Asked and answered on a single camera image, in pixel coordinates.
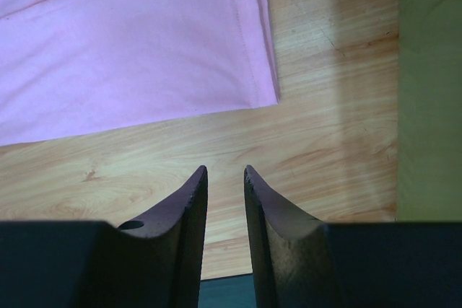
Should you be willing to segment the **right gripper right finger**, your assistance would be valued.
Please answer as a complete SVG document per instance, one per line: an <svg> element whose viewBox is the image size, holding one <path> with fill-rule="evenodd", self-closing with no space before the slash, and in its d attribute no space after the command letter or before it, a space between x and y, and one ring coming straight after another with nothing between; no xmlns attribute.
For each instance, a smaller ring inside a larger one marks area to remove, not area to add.
<svg viewBox="0 0 462 308"><path fill-rule="evenodd" d="M257 307L345 307L326 224L276 192L250 165L244 197Z"/></svg>

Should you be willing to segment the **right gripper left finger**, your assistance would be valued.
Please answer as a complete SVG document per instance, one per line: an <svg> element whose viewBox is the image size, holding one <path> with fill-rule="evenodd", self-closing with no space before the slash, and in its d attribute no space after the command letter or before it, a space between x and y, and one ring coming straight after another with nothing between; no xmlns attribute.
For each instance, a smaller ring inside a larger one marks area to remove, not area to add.
<svg viewBox="0 0 462 308"><path fill-rule="evenodd" d="M200 166L174 193L97 232L79 284L80 307L197 307L208 206Z"/></svg>

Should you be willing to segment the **pink t-shirt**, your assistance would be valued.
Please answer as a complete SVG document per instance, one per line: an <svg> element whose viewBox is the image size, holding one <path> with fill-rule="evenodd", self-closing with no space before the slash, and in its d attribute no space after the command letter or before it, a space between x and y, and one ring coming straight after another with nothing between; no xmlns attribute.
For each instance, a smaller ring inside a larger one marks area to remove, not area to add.
<svg viewBox="0 0 462 308"><path fill-rule="evenodd" d="M275 105L267 0L1 0L1 144Z"/></svg>

